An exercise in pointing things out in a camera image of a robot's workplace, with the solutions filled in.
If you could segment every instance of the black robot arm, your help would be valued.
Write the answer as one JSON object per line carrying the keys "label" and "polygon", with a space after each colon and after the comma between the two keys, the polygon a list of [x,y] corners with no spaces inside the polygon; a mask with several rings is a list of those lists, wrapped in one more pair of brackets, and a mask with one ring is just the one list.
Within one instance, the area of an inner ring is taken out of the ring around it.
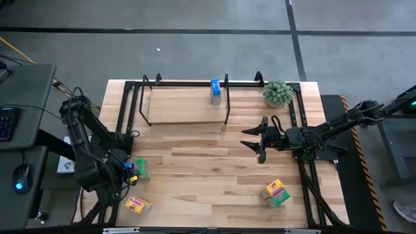
{"label": "black robot arm", "polygon": [[[116,186],[124,176],[122,163],[129,157],[133,137],[110,132],[83,95],[64,101],[59,112],[73,146],[78,184],[87,192],[94,190],[103,207],[119,202]],[[91,143],[84,125],[92,131]]]}
{"label": "black robot arm", "polygon": [[345,114],[316,127],[292,127],[284,131],[277,116],[272,116],[274,126],[268,126],[268,118],[263,117],[259,126],[243,130],[250,135],[261,135],[260,143],[241,141],[242,144],[259,154],[258,162],[266,161],[265,148],[278,151],[301,151],[309,153],[317,148],[324,150],[324,142],[359,124],[374,125],[384,119],[383,105],[377,101],[362,101]]}

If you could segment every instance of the keyboard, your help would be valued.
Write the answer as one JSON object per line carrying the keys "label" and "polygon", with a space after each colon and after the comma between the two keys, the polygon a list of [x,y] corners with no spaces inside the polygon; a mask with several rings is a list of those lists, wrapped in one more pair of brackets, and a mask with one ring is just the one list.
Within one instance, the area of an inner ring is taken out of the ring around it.
{"label": "keyboard", "polygon": [[0,142],[9,142],[12,140],[19,114],[20,108],[17,107],[0,109]]}

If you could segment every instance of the yellow box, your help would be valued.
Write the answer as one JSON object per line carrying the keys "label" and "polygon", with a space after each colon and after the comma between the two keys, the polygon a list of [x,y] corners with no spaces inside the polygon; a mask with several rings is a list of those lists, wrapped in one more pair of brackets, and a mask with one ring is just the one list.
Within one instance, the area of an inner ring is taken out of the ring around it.
{"label": "yellow box", "polygon": [[280,188],[284,188],[282,182],[280,182],[279,179],[273,181],[273,183],[267,185],[264,189],[260,191],[260,195],[264,197],[264,199],[270,198],[273,195],[277,194],[279,191],[281,191]]}
{"label": "yellow box", "polygon": [[130,197],[124,206],[130,211],[142,215],[149,212],[151,203],[141,198]]}

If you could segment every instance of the computer mouse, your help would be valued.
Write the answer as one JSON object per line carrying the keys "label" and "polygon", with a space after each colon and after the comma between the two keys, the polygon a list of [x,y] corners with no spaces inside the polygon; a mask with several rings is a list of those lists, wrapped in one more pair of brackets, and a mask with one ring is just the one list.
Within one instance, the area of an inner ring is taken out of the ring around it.
{"label": "computer mouse", "polygon": [[18,194],[26,194],[32,188],[32,166],[21,164],[13,172],[13,189]]}

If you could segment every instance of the wood grain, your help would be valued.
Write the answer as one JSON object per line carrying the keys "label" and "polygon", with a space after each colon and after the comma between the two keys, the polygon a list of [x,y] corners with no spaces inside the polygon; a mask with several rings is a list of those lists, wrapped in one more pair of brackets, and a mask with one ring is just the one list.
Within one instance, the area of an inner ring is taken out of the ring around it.
{"label": "wood grain", "polygon": [[224,93],[225,90],[222,89],[220,104],[213,105],[210,88],[155,88],[150,94],[149,122],[223,122],[226,119]]}
{"label": "wood grain", "polygon": [[[309,125],[325,121],[317,83],[300,83]],[[124,88],[123,80],[110,80],[99,119],[113,131]],[[307,226],[298,165],[291,152],[267,151],[265,164],[257,164],[256,155],[240,140],[258,141],[258,136],[241,133],[255,127],[263,116],[277,114],[283,128],[291,127],[289,108],[270,108],[262,97],[262,88],[230,88],[229,124],[193,123],[147,126],[136,112],[132,158],[149,161],[151,179],[131,187],[129,196],[153,203],[150,212],[137,215],[122,201],[118,226],[175,226],[231,228],[304,228]],[[149,110],[150,90],[145,90],[144,112]],[[296,115],[299,117],[297,100]],[[127,118],[123,123],[126,128]],[[333,165],[317,161],[318,179],[323,197],[337,216],[348,223],[343,193]],[[291,198],[269,209],[259,191],[275,179],[281,179]],[[95,193],[84,194],[84,209],[96,202]],[[315,199],[313,215],[318,220]],[[79,220],[79,209],[75,215]]]}

